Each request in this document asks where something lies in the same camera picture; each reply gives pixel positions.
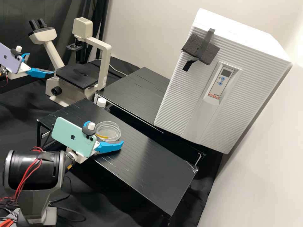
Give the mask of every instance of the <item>mint green smartphone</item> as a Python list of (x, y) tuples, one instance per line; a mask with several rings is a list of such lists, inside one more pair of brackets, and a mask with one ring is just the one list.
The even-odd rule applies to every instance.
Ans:
[(86, 134), (82, 132), (82, 128), (62, 117), (56, 119), (51, 136), (87, 158), (91, 156), (97, 139), (95, 135), (87, 138)]

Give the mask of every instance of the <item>control panel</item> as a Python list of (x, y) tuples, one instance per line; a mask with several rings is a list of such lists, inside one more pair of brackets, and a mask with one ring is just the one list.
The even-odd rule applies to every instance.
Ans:
[(209, 91), (208, 96), (219, 99), (234, 72), (233, 69), (223, 66)]

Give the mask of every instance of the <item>digital display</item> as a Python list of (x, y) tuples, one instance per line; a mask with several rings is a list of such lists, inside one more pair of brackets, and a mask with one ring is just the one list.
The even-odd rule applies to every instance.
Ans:
[(231, 71), (228, 71), (228, 70), (226, 70), (226, 69), (223, 69), (221, 75), (222, 75), (222, 76), (226, 76), (226, 77), (230, 77)]

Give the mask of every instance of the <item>petri dish lid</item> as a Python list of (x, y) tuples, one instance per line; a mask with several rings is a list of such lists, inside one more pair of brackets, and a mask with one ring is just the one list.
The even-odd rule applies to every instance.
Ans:
[(115, 142), (121, 137), (119, 125), (112, 121), (102, 121), (96, 125), (96, 136), (105, 142)]

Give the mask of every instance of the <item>red label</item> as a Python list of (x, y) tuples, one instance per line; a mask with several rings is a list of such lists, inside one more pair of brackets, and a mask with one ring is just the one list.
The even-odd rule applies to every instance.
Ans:
[(211, 94), (211, 93), (209, 93), (208, 96), (213, 97), (213, 98), (215, 98), (215, 99), (219, 99), (219, 98), (220, 98), (220, 96), (218, 96), (218, 95), (213, 95), (213, 94)]

